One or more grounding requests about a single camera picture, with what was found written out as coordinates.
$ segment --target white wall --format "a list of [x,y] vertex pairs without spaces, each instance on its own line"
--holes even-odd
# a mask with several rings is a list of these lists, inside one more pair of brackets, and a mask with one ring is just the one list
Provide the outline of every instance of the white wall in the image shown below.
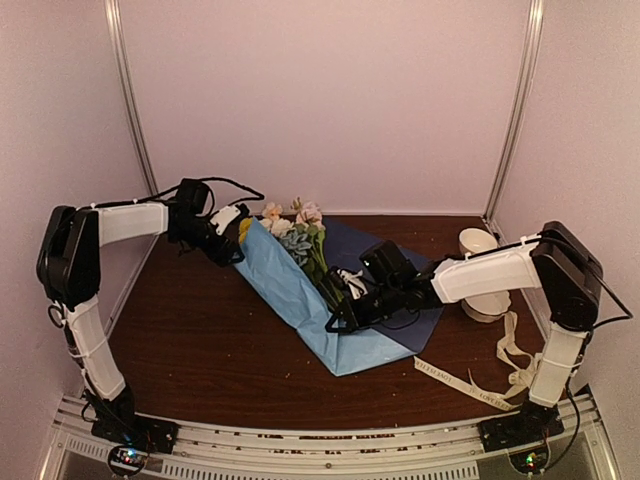
[[528,1],[138,0],[121,10],[161,187],[215,174],[325,211],[484,210]]
[[[534,86],[497,221],[511,240],[547,220],[565,222],[640,314],[640,3],[547,5]],[[603,314],[612,313],[605,302]],[[638,477],[639,344],[638,320],[598,330],[581,369],[627,479]]]
[[[0,0],[2,478],[33,478],[62,393],[80,385],[35,275],[49,214],[144,194],[112,57],[101,0]],[[147,245],[103,257],[105,317]]]

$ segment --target white cup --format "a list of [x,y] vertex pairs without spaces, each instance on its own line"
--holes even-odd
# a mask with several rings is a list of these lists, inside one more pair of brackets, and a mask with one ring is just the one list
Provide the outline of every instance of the white cup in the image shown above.
[[[465,228],[458,236],[460,253],[486,252],[498,248],[498,241],[493,235],[479,228]],[[491,323],[500,320],[511,305],[509,292],[496,292],[477,295],[462,300],[462,309],[477,322]]]
[[479,228],[465,228],[458,235],[458,244],[460,245],[460,253],[463,255],[470,253],[486,252],[498,248],[498,241],[493,235]]

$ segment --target white flower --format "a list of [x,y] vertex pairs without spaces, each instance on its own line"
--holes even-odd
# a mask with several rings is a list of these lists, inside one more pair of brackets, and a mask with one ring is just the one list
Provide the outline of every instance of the white flower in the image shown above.
[[264,206],[262,210],[262,216],[270,220],[277,220],[282,215],[282,205],[276,205],[274,202],[269,202]]
[[296,216],[296,223],[303,225],[312,224],[321,230],[324,229],[324,225],[322,225],[322,212],[318,204],[315,202],[306,202],[302,205]]
[[293,223],[285,218],[278,218],[275,221],[269,218],[263,218],[260,220],[260,225],[277,238],[285,236],[287,232],[293,228]]
[[271,234],[276,238],[284,237],[293,228],[293,223],[285,218],[278,218],[271,225]]

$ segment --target green succulent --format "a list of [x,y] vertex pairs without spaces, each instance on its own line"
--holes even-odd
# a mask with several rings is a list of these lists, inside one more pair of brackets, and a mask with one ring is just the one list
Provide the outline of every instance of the green succulent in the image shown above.
[[278,241],[280,245],[293,257],[299,267],[304,266],[309,261],[309,254],[313,245],[307,233],[302,233],[296,229],[290,230]]

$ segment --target wooden table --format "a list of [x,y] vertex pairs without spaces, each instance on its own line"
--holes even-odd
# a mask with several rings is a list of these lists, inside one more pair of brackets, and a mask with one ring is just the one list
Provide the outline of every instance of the wooden table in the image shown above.
[[[456,253],[476,217],[338,217],[429,258]],[[408,358],[336,378],[233,268],[201,252],[178,258],[162,238],[111,337],[139,412],[241,427],[347,429],[471,419],[494,408],[432,380]],[[542,349],[519,292],[518,345]],[[502,322],[479,324],[450,305],[421,358],[486,390],[505,392],[510,368],[495,357]]]

